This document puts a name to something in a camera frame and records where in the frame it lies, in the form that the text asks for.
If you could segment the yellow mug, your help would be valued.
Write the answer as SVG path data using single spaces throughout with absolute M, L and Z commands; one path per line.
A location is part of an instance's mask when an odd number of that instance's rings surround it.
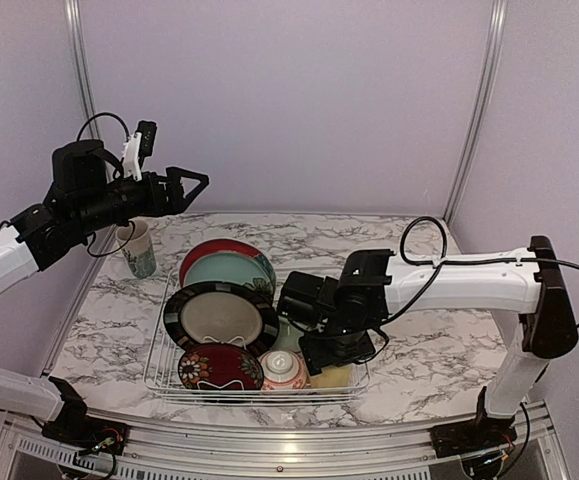
M 352 372 L 351 365 L 326 367 L 320 374 L 310 376 L 310 385 L 314 389 L 346 388 L 352 383 Z

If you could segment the red plate with teal flower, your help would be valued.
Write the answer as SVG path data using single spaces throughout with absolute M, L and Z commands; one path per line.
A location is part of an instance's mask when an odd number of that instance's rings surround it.
M 218 252 L 238 252 L 249 257 L 264 255 L 258 248 L 235 239 L 219 238 L 202 242 L 193 247 L 184 257 L 179 269 L 180 286 L 182 286 L 181 277 L 187 272 L 193 263 L 206 255 Z

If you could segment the floral ceramic tumbler cup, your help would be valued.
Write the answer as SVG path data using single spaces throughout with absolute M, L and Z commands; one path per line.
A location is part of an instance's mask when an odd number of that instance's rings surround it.
M 144 279 L 156 271 L 157 262 L 146 221 L 134 219 L 128 226 L 118 227 L 115 238 L 134 277 Z

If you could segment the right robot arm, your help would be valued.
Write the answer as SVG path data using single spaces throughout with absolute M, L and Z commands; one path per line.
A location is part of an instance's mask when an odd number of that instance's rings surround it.
M 514 338 L 479 413 L 464 438 L 484 448 L 503 431 L 549 361 L 569 353 L 579 339 L 562 264 L 545 236 L 526 248 L 480 255 L 408 257 L 390 249 L 351 253 L 339 277 L 291 272 L 281 289 L 279 313 L 322 331 L 308 331 L 301 349 L 312 372 L 365 360 L 376 331 L 398 316 L 421 310 L 502 310 L 519 317 Z

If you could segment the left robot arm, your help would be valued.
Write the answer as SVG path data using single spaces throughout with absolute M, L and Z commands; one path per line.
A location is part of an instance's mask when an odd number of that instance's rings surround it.
M 139 167 L 136 160 L 119 161 L 100 140 L 55 150 L 45 199 L 0 224 L 0 295 L 47 270 L 102 229 L 126 226 L 136 217 L 185 212 L 209 184 L 207 175 L 179 167 L 163 175 Z M 0 368 L 0 410 L 41 420 L 75 445 L 95 436 L 84 400 L 61 379 Z

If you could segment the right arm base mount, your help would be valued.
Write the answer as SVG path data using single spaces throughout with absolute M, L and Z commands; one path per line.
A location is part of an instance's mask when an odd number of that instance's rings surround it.
M 438 458 L 463 455 L 497 447 L 517 439 L 511 419 L 471 419 L 437 425 L 430 429 Z

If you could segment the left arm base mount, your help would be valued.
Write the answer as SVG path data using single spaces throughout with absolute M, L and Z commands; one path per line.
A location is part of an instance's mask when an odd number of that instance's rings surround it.
M 42 427 L 44 437 L 75 446 L 81 454 L 121 455 L 128 433 L 125 423 L 90 416 L 46 422 Z

